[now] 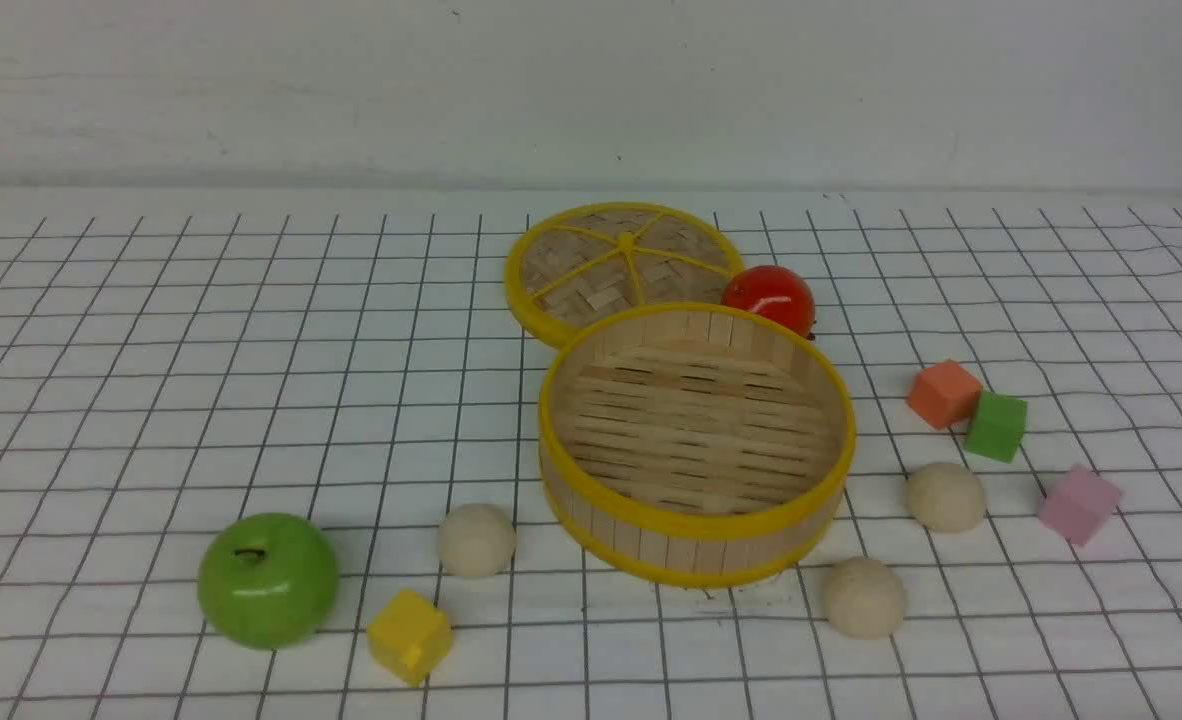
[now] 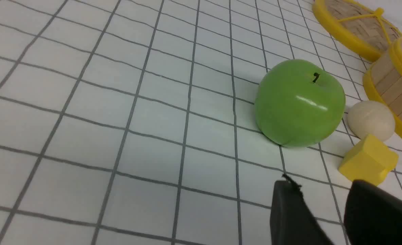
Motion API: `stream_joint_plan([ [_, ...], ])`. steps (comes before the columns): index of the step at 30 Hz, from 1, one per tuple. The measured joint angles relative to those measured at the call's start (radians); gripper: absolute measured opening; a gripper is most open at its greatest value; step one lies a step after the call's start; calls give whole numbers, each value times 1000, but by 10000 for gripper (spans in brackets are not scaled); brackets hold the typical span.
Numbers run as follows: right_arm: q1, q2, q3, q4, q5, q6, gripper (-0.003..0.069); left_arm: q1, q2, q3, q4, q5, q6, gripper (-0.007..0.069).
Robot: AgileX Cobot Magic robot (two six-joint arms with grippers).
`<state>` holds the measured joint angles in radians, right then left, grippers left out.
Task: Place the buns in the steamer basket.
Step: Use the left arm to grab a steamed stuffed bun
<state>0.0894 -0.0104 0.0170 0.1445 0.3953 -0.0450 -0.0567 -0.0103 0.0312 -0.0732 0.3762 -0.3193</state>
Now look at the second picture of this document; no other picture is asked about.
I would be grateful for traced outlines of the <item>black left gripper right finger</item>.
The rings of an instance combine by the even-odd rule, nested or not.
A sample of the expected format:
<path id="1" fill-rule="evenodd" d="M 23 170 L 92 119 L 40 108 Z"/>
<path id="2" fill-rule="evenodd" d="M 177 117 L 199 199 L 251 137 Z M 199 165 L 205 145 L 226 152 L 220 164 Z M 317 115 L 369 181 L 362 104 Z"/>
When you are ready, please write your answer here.
<path id="1" fill-rule="evenodd" d="M 344 226 L 352 245 L 402 245 L 402 200 L 355 180 L 347 196 Z"/>

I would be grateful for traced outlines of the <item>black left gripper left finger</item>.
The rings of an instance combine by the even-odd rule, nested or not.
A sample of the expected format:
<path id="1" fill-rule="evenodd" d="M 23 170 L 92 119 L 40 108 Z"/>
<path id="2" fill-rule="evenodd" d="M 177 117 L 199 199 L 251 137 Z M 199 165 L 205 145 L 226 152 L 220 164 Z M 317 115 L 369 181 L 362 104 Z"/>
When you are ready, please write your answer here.
<path id="1" fill-rule="evenodd" d="M 287 174 L 274 183 L 270 234 L 273 245 L 332 245 L 305 203 L 301 185 Z"/>

